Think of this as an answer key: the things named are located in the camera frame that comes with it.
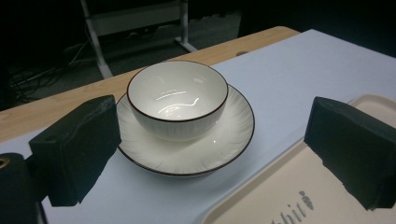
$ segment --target white bowl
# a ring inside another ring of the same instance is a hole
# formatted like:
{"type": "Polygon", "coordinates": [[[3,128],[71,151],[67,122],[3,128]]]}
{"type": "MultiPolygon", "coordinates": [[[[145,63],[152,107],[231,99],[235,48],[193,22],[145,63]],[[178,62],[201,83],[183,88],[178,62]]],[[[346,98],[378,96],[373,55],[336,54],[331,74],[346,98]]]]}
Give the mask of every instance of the white bowl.
{"type": "Polygon", "coordinates": [[[224,110],[228,85],[209,66],[170,61],[137,73],[127,95],[135,118],[148,132],[165,140],[186,141],[216,124],[224,110]]]}

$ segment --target logo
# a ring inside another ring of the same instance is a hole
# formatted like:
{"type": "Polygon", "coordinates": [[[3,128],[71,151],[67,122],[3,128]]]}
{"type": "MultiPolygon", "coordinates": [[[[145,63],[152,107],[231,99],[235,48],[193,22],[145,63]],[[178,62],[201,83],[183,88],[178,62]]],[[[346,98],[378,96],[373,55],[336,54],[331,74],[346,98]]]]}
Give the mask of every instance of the logo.
{"type": "Polygon", "coordinates": [[[307,217],[307,211],[314,210],[314,204],[303,190],[299,194],[301,200],[296,204],[288,204],[289,210],[280,212],[280,218],[273,219],[271,224],[297,224],[304,221],[304,218],[307,217]]]}

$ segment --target tray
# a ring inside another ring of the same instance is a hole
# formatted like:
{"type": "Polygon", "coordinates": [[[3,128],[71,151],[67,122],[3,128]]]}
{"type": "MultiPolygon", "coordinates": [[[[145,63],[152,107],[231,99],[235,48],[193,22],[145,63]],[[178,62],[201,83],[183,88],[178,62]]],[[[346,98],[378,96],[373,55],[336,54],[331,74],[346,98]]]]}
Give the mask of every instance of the tray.
{"type": "MultiPolygon", "coordinates": [[[[396,102],[364,95],[350,103],[396,128],[396,102]]],[[[392,209],[365,210],[302,140],[212,207],[202,223],[395,223],[392,209]]]]}

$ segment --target table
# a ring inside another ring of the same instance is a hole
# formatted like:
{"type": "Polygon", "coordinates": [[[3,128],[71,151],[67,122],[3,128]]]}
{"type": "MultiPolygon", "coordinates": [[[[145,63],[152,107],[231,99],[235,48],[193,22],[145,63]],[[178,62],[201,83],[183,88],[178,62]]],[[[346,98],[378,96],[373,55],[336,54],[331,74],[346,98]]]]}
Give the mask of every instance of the table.
{"type": "MultiPolygon", "coordinates": [[[[316,96],[345,103],[363,94],[396,100],[395,58],[315,30],[276,27],[177,59],[211,65],[249,100],[256,128],[246,151],[216,172],[186,178],[154,174],[116,151],[81,204],[51,207],[43,201],[49,223],[201,223],[211,206],[304,136],[316,96]],[[235,57],[240,51],[250,52],[235,57]]],[[[95,96],[120,99],[136,72],[2,112],[8,123],[1,124],[0,153],[29,156],[27,142],[40,130],[95,96]]]]}
{"type": "MultiPolygon", "coordinates": [[[[172,60],[188,60],[213,65],[236,57],[238,52],[259,49],[297,34],[298,32],[286,27],[275,27],[254,35],[244,36],[207,49],[185,54],[172,60]]],[[[78,105],[92,98],[113,94],[117,100],[120,99],[126,91],[129,80],[139,70],[136,69],[27,105],[1,111],[0,142],[49,126],[78,105]]]]}

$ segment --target saucer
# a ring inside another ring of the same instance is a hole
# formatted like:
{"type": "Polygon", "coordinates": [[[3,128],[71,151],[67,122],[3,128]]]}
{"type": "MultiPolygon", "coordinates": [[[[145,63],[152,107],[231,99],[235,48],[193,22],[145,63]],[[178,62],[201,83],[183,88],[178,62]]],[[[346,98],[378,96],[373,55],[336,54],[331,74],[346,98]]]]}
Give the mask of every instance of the saucer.
{"type": "Polygon", "coordinates": [[[201,175],[218,170],[241,155],[254,133],[248,100],[229,85],[224,112],[205,135],[184,142],[166,141],[143,129],[125,95],[117,103],[122,142],[119,150],[135,164],[163,175],[201,175]]]}

